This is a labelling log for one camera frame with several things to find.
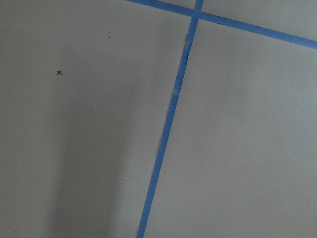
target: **gray surface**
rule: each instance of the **gray surface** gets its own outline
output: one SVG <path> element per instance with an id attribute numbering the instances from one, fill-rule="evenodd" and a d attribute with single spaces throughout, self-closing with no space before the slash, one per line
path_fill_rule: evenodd
<path id="1" fill-rule="evenodd" d="M 317 51 L 199 22 L 146 238 L 315 238 Z"/>
<path id="2" fill-rule="evenodd" d="M 118 0 L 0 16 L 0 237 L 135 237 L 190 18 Z"/>
<path id="3" fill-rule="evenodd" d="M 162 1 L 174 4 L 174 5 L 178 5 L 178 6 L 187 7 L 190 9 L 193 9 L 195 5 L 195 0 L 162 0 Z"/>
<path id="4" fill-rule="evenodd" d="M 317 41 L 316 0 L 204 0 L 203 11 Z"/>

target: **blue tape strip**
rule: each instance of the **blue tape strip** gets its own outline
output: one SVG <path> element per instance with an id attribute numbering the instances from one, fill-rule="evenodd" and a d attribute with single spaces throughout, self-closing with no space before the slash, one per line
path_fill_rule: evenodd
<path id="1" fill-rule="evenodd" d="M 205 12 L 201 13 L 200 19 L 205 20 L 205 21 L 210 21 L 213 23 L 217 23 L 217 24 L 221 24 L 224 26 L 230 26 L 230 27 L 237 28 L 240 30 L 249 31 L 249 32 L 253 32 L 256 34 L 276 38 L 279 40 L 291 42 L 291 43 L 294 43 L 297 45 L 317 49 L 317 42 L 316 41 L 312 41 L 312 40 L 308 40 L 308 39 L 305 39 L 302 37 L 298 37 L 298 36 L 282 33 L 279 31 L 274 31 L 274 30 L 270 30 L 267 28 L 251 25 L 251 24 L 244 23 L 241 21 L 235 21 L 235 20 L 231 20 L 231 19 L 224 18 L 221 16 L 208 14 Z"/>
<path id="2" fill-rule="evenodd" d="M 180 93 L 180 90 L 182 87 L 182 83 L 183 83 L 183 79 L 184 79 L 184 75 L 185 75 L 185 71 L 186 71 L 188 56 L 189 56 L 190 50 L 192 48 L 192 44 L 193 44 L 193 40 L 194 40 L 196 28 L 197 28 L 199 16 L 200 16 L 202 6 L 203 6 L 203 1 L 204 0 L 196 0 L 192 19 L 191 19 L 191 22 L 190 22 L 190 25 L 188 28 L 187 44 L 184 47 L 182 57 L 181 57 L 181 60 L 179 63 L 176 81 L 174 84 L 174 90 L 173 90 L 171 100 L 169 103 L 169 107 L 168 107 L 168 111 L 167 111 L 167 115 L 166 115 L 166 120 L 165 120 L 165 124 L 164 124 L 164 129 L 163 129 L 163 133 L 162 133 L 162 137 L 161 137 L 161 144 L 159 147 L 157 158 L 155 160 L 150 185 L 148 188 L 148 194 L 147 194 L 147 197 L 145 200 L 145 204 L 144 204 L 144 208 L 143 208 L 143 212 L 142 212 L 142 216 L 141 216 L 141 220 L 140 220 L 137 238 L 144 237 L 145 229 L 146 229 L 149 214 L 150 214 L 150 209 L 151 209 L 153 198 L 154 198 L 155 189 L 156 189 L 158 179 L 159 179 L 159 172 L 160 172 L 160 169 L 162 166 L 162 162 L 163 162 L 163 158 L 164 158 L 164 154 L 165 154 L 165 149 L 166 149 L 166 145 L 168 142 L 169 132 L 170 132 L 170 129 L 172 127 L 173 118 L 174 118 L 174 114 L 175 114 L 176 106 L 177 106 L 177 102 L 178 102 L 178 97 L 179 97 L 179 93 Z"/>
<path id="3" fill-rule="evenodd" d="M 146 6 L 152 6 L 155 8 L 163 9 L 166 11 L 171 11 L 171 12 L 182 14 L 185 16 L 192 16 L 193 15 L 192 9 L 182 7 L 182 6 L 173 5 L 173 4 L 158 1 L 158 0 L 128 0 L 128 1 L 136 2 L 136 3 L 142 4 L 142 5 L 146 5 Z"/>

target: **floor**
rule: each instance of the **floor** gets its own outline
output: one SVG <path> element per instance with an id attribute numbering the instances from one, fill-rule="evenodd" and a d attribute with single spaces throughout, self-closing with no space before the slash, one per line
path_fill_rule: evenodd
<path id="1" fill-rule="evenodd" d="M 317 2 L 0 3 L 0 237 L 315 238 Z"/>

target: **vertical blue line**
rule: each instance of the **vertical blue line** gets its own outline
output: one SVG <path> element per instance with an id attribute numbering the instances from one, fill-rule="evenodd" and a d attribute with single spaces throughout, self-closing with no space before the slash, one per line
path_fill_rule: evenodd
<path id="1" fill-rule="evenodd" d="M 155 160 L 150 185 L 148 188 L 147 197 L 146 197 L 146 200 L 144 203 L 144 208 L 143 208 L 143 212 L 142 212 L 142 216 L 141 216 L 141 220 L 140 220 L 140 224 L 139 224 L 139 231 L 137 234 L 137 238 L 144 237 L 145 229 L 147 226 L 147 222 L 149 219 L 150 210 L 151 210 L 151 206 L 152 206 L 152 202 L 153 202 L 153 198 L 154 198 L 155 189 L 156 189 L 158 179 L 159 179 L 159 172 L 160 172 L 160 169 L 162 166 L 162 162 L 163 162 L 163 158 L 164 158 L 164 154 L 165 154 L 165 149 L 166 149 L 167 142 L 168 142 L 169 132 L 170 132 L 170 129 L 172 127 L 173 118 L 174 118 L 174 114 L 175 114 L 176 106 L 177 106 L 177 102 L 178 102 L 178 97 L 179 97 L 179 93 L 180 93 L 180 90 L 182 87 L 182 83 L 183 83 L 183 79 L 184 79 L 184 75 L 185 75 L 185 71 L 186 71 L 188 56 L 189 56 L 190 50 L 192 48 L 198 20 L 199 20 L 200 14 L 201 14 L 203 1 L 204 0 L 196 0 L 193 15 L 192 15 L 191 22 L 190 22 L 190 25 L 188 28 L 187 44 L 184 47 L 182 57 L 181 57 L 181 60 L 179 63 L 176 81 L 174 84 L 174 90 L 173 90 L 171 100 L 169 103 L 169 107 L 168 107 L 168 111 L 167 111 L 167 115 L 166 115 L 166 120 L 165 120 L 165 124 L 164 124 L 164 129 L 163 129 L 163 133 L 162 133 L 162 137 L 161 137 L 161 144 L 159 147 L 157 158 Z"/>

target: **blue line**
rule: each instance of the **blue line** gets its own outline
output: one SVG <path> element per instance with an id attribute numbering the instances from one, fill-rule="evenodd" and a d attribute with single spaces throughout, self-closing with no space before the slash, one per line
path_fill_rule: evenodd
<path id="1" fill-rule="evenodd" d="M 128 0 L 128 1 L 136 2 L 136 3 L 142 4 L 142 5 L 146 5 L 146 6 L 159 8 L 159 9 L 166 10 L 166 11 L 171 11 L 171 12 L 182 14 L 185 16 L 192 16 L 193 15 L 192 9 L 182 7 L 182 6 L 173 5 L 173 4 L 158 1 L 158 0 Z"/>
<path id="2" fill-rule="evenodd" d="M 302 38 L 302 37 L 298 37 L 298 36 L 282 33 L 282 32 L 279 32 L 279 31 L 270 30 L 270 29 L 267 29 L 267 28 L 264 28 L 264 27 L 251 25 L 251 24 L 244 23 L 244 22 L 241 22 L 241 21 L 231 20 L 231 19 L 228 19 L 228 18 L 224 18 L 224 17 L 221 17 L 221 16 L 208 14 L 208 13 L 205 13 L 205 12 L 201 13 L 200 19 L 201 20 L 205 20 L 205 21 L 214 22 L 214 23 L 217 23 L 217 24 L 221 24 L 221 25 L 224 25 L 224 26 L 230 26 L 230 27 L 237 28 L 237 29 L 240 29 L 240 30 L 249 31 L 249 32 L 253 32 L 253 33 L 256 33 L 256 34 L 260 34 L 260 35 L 276 38 L 276 39 L 279 39 L 279 40 L 291 42 L 291 43 L 294 43 L 294 44 L 297 44 L 297 45 L 301 45 L 301 46 L 306 46 L 306 47 L 309 47 L 309 48 L 317 49 L 317 42 L 316 41 L 312 41 L 312 40 L 308 40 L 308 39 L 305 39 L 305 38 Z"/>
<path id="3" fill-rule="evenodd" d="M 165 154 L 165 149 L 166 149 L 166 145 L 168 142 L 169 132 L 170 132 L 171 127 L 172 127 L 173 118 L 174 118 L 174 114 L 175 114 L 176 106 L 177 106 L 177 102 L 178 102 L 178 97 L 179 97 L 179 93 L 180 93 L 180 90 L 182 87 L 182 83 L 183 83 L 183 79 L 184 79 L 184 75 L 185 75 L 185 71 L 186 71 L 186 66 L 187 66 L 187 61 L 188 61 L 190 50 L 192 48 L 192 44 L 193 44 L 193 40 L 194 40 L 196 28 L 197 28 L 199 16 L 200 16 L 202 6 L 203 6 L 203 1 L 204 0 L 196 0 L 192 19 L 191 19 L 191 22 L 190 22 L 190 25 L 188 28 L 187 44 L 184 47 L 182 57 L 181 57 L 181 60 L 179 63 L 176 81 L 174 84 L 174 89 L 173 89 L 173 93 L 172 93 L 171 100 L 169 103 L 169 107 L 168 107 L 168 111 L 167 111 L 167 115 L 166 115 L 166 119 L 165 119 L 165 124 L 164 124 L 164 129 L 163 129 L 163 133 L 162 133 L 162 137 L 161 137 L 161 144 L 159 147 L 157 158 L 155 160 L 150 185 L 148 188 L 148 194 L 147 194 L 147 197 L 145 200 L 145 204 L 144 204 L 144 208 L 143 208 L 143 212 L 142 212 L 142 216 L 141 216 L 141 220 L 140 220 L 137 238 L 144 237 L 145 229 L 147 226 L 147 222 L 148 222 L 148 218 L 149 218 L 149 214 L 150 214 L 150 210 L 151 210 L 151 206 L 152 206 L 152 202 L 153 202 L 153 198 L 154 198 L 155 189 L 156 189 L 158 179 L 159 179 L 159 172 L 160 172 L 160 169 L 162 166 L 162 162 L 163 162 L 163 158 L 164 158 L 164 154 Z"/>

